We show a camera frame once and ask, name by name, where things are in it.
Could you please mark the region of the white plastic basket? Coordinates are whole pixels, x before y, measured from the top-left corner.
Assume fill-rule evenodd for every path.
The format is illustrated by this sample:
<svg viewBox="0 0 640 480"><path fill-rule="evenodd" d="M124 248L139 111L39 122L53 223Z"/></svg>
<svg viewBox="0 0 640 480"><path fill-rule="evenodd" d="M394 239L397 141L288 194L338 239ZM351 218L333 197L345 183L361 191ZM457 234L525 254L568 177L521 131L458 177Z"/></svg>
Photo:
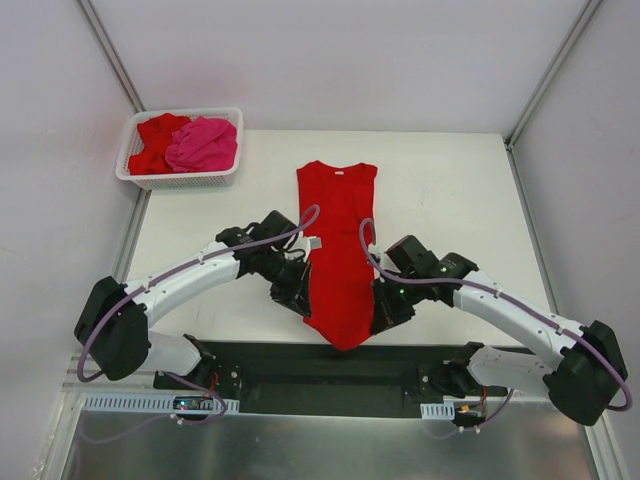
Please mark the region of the white plastic basket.
<svg viewBox="0 0 640 480"><path fill-rule="evenodd" d="M155 120L164 114L176 117L223 119L236 128L235 140L237 148L233 162L229 168L213 172L134 174L131 172L130 160L134 155L143 152L145 142L140 136L138 126L149 120ZM144 190L205 188L230 186L239 166L244 130L243 113L236 107L205 107L172 110L151 110L134 114L124 130L119 148L115 173L123 181L130 181Z"/></svg>

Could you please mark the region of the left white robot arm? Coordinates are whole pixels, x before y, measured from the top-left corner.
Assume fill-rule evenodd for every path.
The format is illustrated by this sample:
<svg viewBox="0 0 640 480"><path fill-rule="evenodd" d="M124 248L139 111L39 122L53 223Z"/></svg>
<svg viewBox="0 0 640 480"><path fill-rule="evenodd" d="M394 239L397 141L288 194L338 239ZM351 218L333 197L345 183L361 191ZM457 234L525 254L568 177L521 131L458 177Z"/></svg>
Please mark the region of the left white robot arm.
<svg viewBox="0 0 640 480"><path fill-rule="evenodd" d="M313 204L293 223L273 210L260 222L222 230L195 254L164 271L124 282L112 276L97 281L74 328L82 346L78 380L118 381L147 369L176 375L192 389L205 386L212 374L212 357L199 341L190 334L161 334L153 327L187 301L245 275L267 281L276 304L310 316L310 255L321 242L304 232L319 213Z"/></svg>

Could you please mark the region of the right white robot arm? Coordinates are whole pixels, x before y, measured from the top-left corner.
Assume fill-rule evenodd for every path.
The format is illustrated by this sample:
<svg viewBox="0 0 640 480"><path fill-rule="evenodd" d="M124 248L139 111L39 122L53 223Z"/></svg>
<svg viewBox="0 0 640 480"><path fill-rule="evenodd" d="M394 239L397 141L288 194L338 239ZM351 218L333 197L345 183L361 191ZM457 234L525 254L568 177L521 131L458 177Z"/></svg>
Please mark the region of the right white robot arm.
<svg viewBox="0 0 640 480"><path fill-rule="evenodd" d="M628 371L615 332L594 321L584 325L539 308L503 289L469 259L436 257L412 235L387 249L383 268L374 246L361 245L378 272L373 333L412 319L422 301L441 302L477 317L525 347L504 351L469 342L427 374L442 395L463 398L481 387L504 387L545 397L574 422L594 425L606 411L633 405Z"/></svg>

